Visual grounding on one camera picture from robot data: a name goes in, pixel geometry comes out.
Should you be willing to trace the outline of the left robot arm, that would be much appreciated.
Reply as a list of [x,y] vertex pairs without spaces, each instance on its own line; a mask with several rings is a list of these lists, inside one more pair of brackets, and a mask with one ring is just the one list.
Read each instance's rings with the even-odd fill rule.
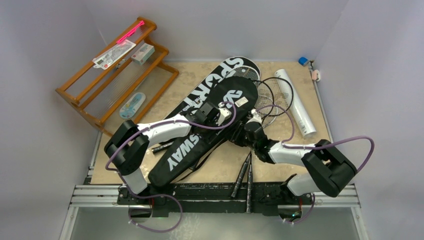
[[224,101],[219,105],[205,102],[197,110],[152,123],[136,124],[126,120],[103,149],[109,158],[105,169],[116,172],[130,192],[130,199],[142,205],[149,199],[148,183],[140,169],[148,148],[191,134],[226,130],[237,117],[237,105]]

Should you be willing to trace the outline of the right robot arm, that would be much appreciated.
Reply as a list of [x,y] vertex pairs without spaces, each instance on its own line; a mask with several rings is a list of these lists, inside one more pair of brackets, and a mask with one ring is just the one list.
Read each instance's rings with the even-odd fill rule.
[[312,144],[284,144],[269,139],[262,125],[251,121],[239,124],[228,140],[237,146],[251,148],[264,163],[289,164],[307,170],[283,182],[280,196],[288,204],[312,192],[323,192],[335,198],[358,173],[354,164],[326,139]]

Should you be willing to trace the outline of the black badminton racket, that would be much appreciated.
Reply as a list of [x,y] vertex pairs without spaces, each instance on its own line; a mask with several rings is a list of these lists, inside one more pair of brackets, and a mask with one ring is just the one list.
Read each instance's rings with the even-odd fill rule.
[[[290,109],[292,104],[292,97],[293,93],[283,93],[280,88],[279,84],[287,84],[289,86],[289,83],[282,78],[278,77],[269,77],[262,82],[267,83],[274,94],[274,104],[273,107],[276,107],[279,110],[278,114],[273,115],[274,117],[278,117],[280,115],[283,115],[286,113],[288,109]],[[251,213],[252,207],[253,207],[253,154],[254,152],[251,150],[252,158],[251,163],[249,166],[249,169],[247,170],[247,195],[246,195],[246,212]]]

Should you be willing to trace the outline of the white shuttlecock tube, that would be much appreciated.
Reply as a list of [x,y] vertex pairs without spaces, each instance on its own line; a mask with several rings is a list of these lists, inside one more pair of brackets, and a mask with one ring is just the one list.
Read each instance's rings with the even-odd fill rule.
[[277,78],[284,79],[287,83],[279,83],[278,86],[282,93],[292,93],[292,103],[290,107],[291,114],[304,138],[311,138],[315,135],[316,128],[308,115],[297,91],[296,88],[288,76],[285,69],[279,69],[274,73],[274,76]]

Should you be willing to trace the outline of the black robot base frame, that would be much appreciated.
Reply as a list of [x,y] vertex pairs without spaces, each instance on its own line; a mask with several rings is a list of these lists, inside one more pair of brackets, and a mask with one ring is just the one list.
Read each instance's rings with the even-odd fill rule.
[[[233,183],[176,183],[162,196],[139,199],[119,185],[77,185],[72,207],[123,207],[144,209],[153,217],[168,217],[170,213],[244,214],[247,202],[247,183],[242,183],[235,198],[231,198]],[[252,212],[267,217],[279,216],[298,220],[307,216],[309,209],[355,208],[360,206],[356,187],[349,185],[337,197],[322,192],[306,193],[289,198],[283,195],[281,182],[254,182]]]

